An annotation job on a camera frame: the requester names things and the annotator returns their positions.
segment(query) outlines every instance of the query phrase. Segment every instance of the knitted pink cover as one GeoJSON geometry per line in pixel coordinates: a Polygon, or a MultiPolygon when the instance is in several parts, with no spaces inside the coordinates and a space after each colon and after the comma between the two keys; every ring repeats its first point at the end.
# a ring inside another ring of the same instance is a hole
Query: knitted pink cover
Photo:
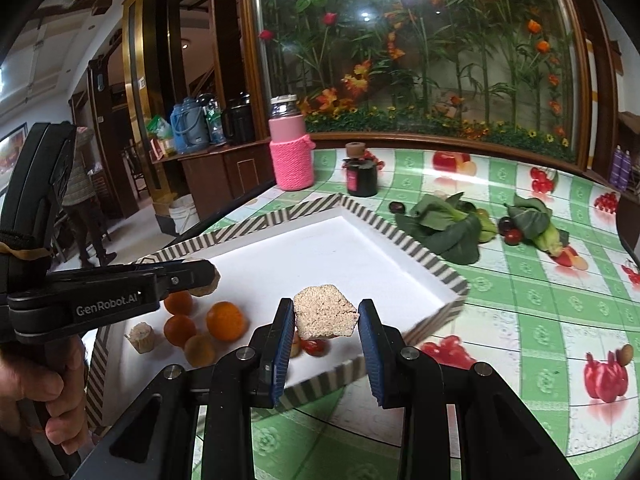
{"type": "Polygon", "coordinates": [[[289,142],[269,143],[276,183],[284,191],[305,189],[314,182],[311,150],[316,144],[308,135],[289,142]]]}

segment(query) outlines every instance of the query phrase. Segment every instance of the purple bottle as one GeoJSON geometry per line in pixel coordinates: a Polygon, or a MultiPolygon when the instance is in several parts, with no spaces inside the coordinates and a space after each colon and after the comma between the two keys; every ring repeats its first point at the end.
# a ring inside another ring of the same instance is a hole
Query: purple bottle
{"type": "Polygon", "coordinates": [[[609,183],[613,187],[618,187],[623,158],[624,156],[622,154],[620,146],[616,146],[616,151],[613,153],[613,161],[611,162],[611,173],[609,173],[609,183]]]}
{"type": "Polygon", "coordinates": [[[618,179],[618,189],[626,191],[626,185],[629,183],[629,175],[631,174],[631,155],[626,150],[622,157],[622,165],[620,165],[620,178],[618,179]]]}

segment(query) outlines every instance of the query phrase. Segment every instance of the human hand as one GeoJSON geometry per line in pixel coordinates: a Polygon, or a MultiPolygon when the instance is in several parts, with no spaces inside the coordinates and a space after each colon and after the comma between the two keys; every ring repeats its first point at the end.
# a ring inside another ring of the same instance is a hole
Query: human hand
{"type": "Polygon", "coordinates": [[[16,404],[22,399],[46,403],[51,418],[45,433],[52,444],[72,454],[86,442],[84,347],[79,337],[70,339],[62,377],[23,357],[0,354],[0,428],[12,436],[25,429],[16,404]]]}

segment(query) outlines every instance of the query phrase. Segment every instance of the wooden counter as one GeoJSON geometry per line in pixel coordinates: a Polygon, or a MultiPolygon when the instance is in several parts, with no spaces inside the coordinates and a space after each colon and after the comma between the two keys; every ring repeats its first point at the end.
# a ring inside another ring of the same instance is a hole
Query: wooden counter
{"type": "Polygon", "coordinates": [[[199,152],[163,158],[154,164],[180,161],[198,216],[205,219],[273,179],[269,141],[210,146],[199,152]]]}

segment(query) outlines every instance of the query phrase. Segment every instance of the white bucket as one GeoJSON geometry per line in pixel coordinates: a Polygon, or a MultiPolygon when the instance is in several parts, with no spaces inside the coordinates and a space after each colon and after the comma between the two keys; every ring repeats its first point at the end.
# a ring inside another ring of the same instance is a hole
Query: white bucket
{"type": "Polygon", "coordinates": [[[179,235],[200,221],[191,195],[181,196],[178,200],[171,202],[169,215],[174,220],[175,231],[179,235]]]}

